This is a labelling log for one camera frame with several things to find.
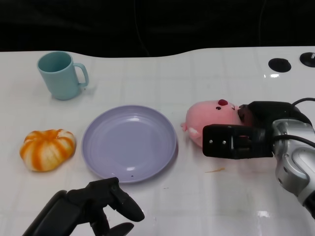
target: mug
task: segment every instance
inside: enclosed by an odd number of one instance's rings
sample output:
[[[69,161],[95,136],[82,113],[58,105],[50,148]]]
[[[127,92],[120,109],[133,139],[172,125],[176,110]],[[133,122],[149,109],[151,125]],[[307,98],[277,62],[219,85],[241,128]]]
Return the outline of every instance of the mug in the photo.
[[[79,83],[74,67],[82,69],[85,83]],[[38,60],[37,68],[43,77],[48,90],[59,100],[68,100],[77,96],[80,87],[89,84],[89,76],[85,66],[73,63],[72,56],[66,52],[52,52]]]

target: lavender plate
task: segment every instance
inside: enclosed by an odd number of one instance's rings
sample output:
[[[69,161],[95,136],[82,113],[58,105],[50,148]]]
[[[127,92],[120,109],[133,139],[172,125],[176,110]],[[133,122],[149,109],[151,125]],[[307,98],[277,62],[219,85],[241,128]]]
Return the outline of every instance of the lavender plate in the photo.
[[[88,167],[102,178],[121,183],[145,180],[175,156],[177,137],[171,122],[143,106],[122,106],[97,117],[82,140]]]

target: table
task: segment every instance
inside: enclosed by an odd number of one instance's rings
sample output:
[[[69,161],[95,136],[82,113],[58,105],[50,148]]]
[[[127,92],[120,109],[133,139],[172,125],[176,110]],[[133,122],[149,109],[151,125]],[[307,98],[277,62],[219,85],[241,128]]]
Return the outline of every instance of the table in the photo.
[[[254,100],[293,102],[314,97],[315,69],[299,56],[315,47],[202,49],[161,58],[105,59],[71,53],[90,84],[69,101],[53,99],[36,68],[46,52],[0,53],[0,236],[21,235],[59,190],[85,187],[98,178],[84,164],[81,140],[88,124],[115,106],[157,109],[178,136],[175,163],[153,179],[121,184],[143,209],[130,236],[310,236],[315,223],[275,178],[274,158],[226,160],[203,156],[181,130],[197,101],[224,98],[236,105]],[[272,58],[292,69],[277,73]],[[315,104],[299,105],[314,122]],[[29,172],[19,156],[33,130],[63,128],[77,139],[75,155],[55,171]],[[209,173],[225,168],[224,171]],[[107,207],[111,226],[127,221]],[[88,224],[74,236],[93,235]]]

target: pumpkin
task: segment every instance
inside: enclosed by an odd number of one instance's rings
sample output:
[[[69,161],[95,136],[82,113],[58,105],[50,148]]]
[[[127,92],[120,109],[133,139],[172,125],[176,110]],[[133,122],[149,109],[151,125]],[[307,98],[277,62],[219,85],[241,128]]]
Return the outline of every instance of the pumpkin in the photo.
[[[75,138],[63,129],[33,131],[25,138],[20,156],[32,171],[51,171],[75,151]]]

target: stuffed pig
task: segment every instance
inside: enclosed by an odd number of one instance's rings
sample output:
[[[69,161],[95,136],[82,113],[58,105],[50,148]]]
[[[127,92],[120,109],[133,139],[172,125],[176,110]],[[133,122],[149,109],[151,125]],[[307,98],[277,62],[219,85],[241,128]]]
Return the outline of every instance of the stuffed pig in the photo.
[[[202,147],[202,129],[210,124],[242,125],[237,110],[226,100],[198,102],[191,106],[186,114],[182,129],[188,131],[190,138]]]

